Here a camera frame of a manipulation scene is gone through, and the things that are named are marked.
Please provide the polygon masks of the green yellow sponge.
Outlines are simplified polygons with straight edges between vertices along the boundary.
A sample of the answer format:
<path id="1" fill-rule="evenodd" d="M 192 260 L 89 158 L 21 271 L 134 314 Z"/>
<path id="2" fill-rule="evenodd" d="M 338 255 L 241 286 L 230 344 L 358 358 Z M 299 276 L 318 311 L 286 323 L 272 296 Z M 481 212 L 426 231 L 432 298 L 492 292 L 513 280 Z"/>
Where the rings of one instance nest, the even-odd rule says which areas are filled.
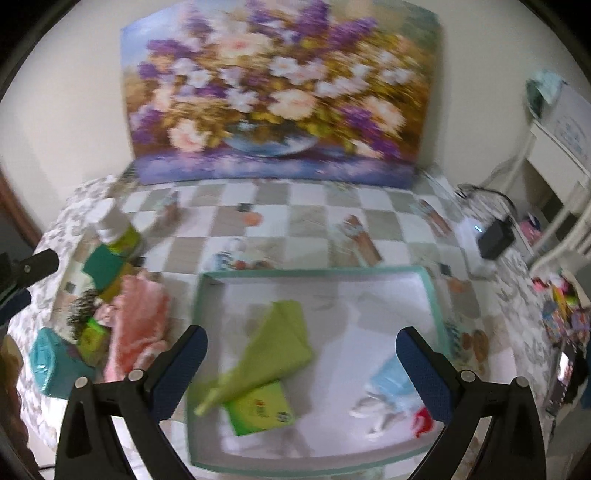
<path id="1" fill-rule="evenodd" d="M 91 278 L 98 297 L 109 303 L 120 293 L 123 277 L 134 273 L 134 267 L 101 244 L 90 254 L 82 271 Z"/>

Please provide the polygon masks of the pink white fluffy towel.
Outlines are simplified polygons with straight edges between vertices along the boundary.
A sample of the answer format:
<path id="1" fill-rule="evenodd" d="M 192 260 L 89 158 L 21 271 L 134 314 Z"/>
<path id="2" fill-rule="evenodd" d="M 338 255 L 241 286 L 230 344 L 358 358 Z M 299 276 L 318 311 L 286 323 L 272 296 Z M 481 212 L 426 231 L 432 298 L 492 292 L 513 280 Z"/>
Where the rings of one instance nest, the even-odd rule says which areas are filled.
<path id="1" fill-rule="evenodd" d="M 119 294 L 94 314 L 98 324 L 110 329 L 106 382 L 121 381 L 133 370 L 147 370 L 168 350 L 169 306 L 170 296 L 157 275 L 141 269 L 122 277 Z"/>

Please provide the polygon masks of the teal tissue pack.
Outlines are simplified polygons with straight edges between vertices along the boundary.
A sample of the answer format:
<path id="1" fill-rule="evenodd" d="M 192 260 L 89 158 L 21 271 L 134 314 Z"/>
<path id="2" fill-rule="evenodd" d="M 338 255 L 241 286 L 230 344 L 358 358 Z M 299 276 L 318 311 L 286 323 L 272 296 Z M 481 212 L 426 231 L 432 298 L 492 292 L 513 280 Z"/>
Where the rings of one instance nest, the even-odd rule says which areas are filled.
<path id="1" fill-rule="evenodd" d="M 47 397 L 67 400 L 79 377 L 96 378 L 95 369 L 82 360 L 77 346 L 47 327 L 39 330 L 29 361 L 34 381 Z"/>

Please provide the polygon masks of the small green box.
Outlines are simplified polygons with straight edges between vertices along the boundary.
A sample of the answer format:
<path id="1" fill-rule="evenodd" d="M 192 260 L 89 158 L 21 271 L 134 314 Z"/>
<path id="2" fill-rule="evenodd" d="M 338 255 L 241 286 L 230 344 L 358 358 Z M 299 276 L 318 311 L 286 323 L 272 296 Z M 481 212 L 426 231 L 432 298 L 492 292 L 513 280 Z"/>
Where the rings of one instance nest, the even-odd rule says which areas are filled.
<path id="1" fill-rule="evenodd" d="M 87 365 L 96 367 L 107 355 L 109 342 L 110 329 L 91 317 L 77 340 L 77 350 Z"/>

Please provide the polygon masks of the white bottle green label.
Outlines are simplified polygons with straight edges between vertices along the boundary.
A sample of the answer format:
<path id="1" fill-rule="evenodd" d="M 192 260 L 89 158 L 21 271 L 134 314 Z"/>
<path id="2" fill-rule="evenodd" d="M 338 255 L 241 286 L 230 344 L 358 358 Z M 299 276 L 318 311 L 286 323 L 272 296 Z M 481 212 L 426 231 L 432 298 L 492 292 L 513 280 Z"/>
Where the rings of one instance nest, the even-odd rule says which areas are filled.
<path id="1" fill-rule="evenodd" d="M 114 198 L 97 202 L 87 218 L 100 241 L 111 253 L 124 259 L 131 259 L 137 254 L 141 235 Z"/>

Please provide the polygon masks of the light blue cloth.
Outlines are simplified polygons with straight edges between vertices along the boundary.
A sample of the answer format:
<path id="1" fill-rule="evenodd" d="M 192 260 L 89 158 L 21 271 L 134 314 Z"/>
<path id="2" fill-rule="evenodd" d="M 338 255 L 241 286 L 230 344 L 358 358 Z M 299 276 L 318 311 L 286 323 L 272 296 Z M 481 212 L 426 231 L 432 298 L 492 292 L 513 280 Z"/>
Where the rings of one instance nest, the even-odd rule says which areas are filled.
<path id="1" fill-rule="evenodd" d="M 394 425 L 411 420 L 415 438 L 430 432 L 434 420 L 397 355 L 384 365 L 366 384 L 365 394 L 349 410 L 356 419 L 370 419 L 373 425 L 366 434 L 369 440 L 384 436 Z"/>

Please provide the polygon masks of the green tissue pack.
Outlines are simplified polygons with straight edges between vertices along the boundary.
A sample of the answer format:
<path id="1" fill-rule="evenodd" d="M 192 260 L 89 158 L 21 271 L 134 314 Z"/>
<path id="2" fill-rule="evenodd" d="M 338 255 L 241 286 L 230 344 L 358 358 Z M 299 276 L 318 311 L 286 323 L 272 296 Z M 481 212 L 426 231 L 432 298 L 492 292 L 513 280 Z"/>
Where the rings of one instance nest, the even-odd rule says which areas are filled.
<path id="1" fill-rule="evenodd" d="M 257 387 L 223 406 L 236 436 L 287 427 L 296 420 L 280 381 Z"/>

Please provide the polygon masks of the black power adapter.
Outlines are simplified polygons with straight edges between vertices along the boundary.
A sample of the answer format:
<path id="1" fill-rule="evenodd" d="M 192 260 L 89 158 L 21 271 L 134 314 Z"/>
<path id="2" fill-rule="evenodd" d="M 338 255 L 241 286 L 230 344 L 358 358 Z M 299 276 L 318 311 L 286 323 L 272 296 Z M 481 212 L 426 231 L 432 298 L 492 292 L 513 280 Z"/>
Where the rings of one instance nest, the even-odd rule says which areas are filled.
<path id="1" fill-rule="evenodd" d="M 478 237 L 480 256 L 485 260 L 498 259 L 515 241 L 513 221 L 510 217 L 495 219 Z"/>

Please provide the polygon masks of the green cloth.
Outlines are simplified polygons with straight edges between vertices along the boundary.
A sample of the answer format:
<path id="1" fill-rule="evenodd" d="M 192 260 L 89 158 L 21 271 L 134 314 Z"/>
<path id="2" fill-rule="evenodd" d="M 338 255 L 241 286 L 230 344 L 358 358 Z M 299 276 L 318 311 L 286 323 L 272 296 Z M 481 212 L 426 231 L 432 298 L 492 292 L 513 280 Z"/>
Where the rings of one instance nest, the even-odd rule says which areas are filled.
<path id="1" fill-rule="evenodd" d="M 202 387 L 193 412 L 202 417 L 218 405 L 300 371 L 314 356 L 301 303 L 273 302 L 235 367 Z"/>

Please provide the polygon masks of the white power strip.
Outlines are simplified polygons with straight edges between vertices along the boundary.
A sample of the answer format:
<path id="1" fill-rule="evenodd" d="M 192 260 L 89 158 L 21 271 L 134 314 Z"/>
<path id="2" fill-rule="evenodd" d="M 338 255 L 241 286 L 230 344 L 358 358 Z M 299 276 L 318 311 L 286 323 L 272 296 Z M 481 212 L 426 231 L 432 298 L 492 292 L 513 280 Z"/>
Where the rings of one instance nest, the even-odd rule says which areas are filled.
<path id="1" fill-rule="evenodd" d="M 464 217 L 455 224 L 454 233 L 458 243 L 469 257 L 481 257 L 478 239 L 483 231 L 482 223 L 473 217 Z"/>

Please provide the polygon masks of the white teal-rimmed tray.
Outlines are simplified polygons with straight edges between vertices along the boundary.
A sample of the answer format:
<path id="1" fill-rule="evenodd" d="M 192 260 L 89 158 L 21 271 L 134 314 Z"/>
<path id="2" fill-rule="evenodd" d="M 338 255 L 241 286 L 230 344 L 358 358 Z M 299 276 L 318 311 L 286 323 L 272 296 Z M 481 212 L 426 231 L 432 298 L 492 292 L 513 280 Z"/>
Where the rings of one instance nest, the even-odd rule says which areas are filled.
<path id="1" fill-rule="evenodd" d="M 314 352 L 283 381 L 294 424 L 238 436 L 224 409 L 197 416 L 202 388 L 235 366 L 256 321 L 280 300 L 301 304 Z M 372 440 L 370 420 L 349 413 L 394 355 L 401 329 L 412 326 L 434 350 L 449 352 L 437 290 L 421 266 L 211 272 L 200 278 L 193 320 L 208 338 L 186 401 L 195 467 L 256 477 L 339 475 L 421 455 L 436 439 L 435 432 L 416 434 L 407 418 Z"/>

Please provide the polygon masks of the checkered patterned tablecloth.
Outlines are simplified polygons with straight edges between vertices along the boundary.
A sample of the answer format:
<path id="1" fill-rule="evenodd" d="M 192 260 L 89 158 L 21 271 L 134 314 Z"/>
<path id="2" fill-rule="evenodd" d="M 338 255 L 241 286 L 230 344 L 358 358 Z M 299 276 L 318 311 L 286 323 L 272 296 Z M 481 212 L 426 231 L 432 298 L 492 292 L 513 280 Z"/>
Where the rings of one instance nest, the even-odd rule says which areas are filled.
<path id="1" fill-rule="evenodd" d="M 339 226 L 355 216 L 367 229 L 387 266 L 425 267 L 438 289 L 446 320 L 483 329 L 490 340 L 485 370 L 494 381 L 522 375 L 534 396 L 549 390 L 554 358 L 541 322 L 542 301 L 516 248 L 500 259 L 489 280 L 468 271 L 468 255 L 456 237 L 435 235 L 420 203 L 451 225 L 464 217 L 489 219 L 503 204 L 482 193 L 455 198 L 447 179 L 423 173 L 411 190 L 339 182 L 215 179 L 151 186 L 131 174 L 79 186 L 43 234 L 42 248 L 60 258 L 58 271 L 32 289 L 32 303 L 9 326 L 22 353 L 40 329 L 66 328 L 68 293 L 96 240 L 86 222 L 93 201 L 113 197 L 142 231 L 145 265 L 162 274 L 174 295 L 172 321 L 184 328 L 200 273 L 212 269 L 220 251 L 243 249 L 273 267 L 311 269 L 353 266 L 353 244 Z"/>

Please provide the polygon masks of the white chair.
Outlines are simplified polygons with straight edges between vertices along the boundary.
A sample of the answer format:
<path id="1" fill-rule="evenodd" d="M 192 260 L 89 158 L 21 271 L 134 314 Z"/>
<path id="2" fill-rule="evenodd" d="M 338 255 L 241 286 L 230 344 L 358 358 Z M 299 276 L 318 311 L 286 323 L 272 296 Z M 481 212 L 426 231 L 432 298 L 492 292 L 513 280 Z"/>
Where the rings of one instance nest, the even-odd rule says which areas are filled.
<path id="1" fill-rule="evenodd" d="M 501 187 L 508 193 L 530 165 L 562 203 L 529 247 L 530 273 L 539 276 L 576 252 L 590 257 L 590 103 L 564 83 L 556 99 L 530 123 L 525 144 Z"/>

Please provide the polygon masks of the floral canvas painting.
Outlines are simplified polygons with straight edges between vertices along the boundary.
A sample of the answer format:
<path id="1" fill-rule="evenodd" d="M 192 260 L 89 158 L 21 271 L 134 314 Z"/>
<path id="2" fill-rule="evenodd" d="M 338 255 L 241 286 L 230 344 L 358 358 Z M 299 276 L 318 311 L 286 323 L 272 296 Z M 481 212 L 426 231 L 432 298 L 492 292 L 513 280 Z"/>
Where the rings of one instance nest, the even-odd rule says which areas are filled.
<path id="1" fill-rule="evenodd" d="M 141 18 L 120 38 L 138 178 L 407 189 L 440 36 L 406 1 L 184 1 Z"/>

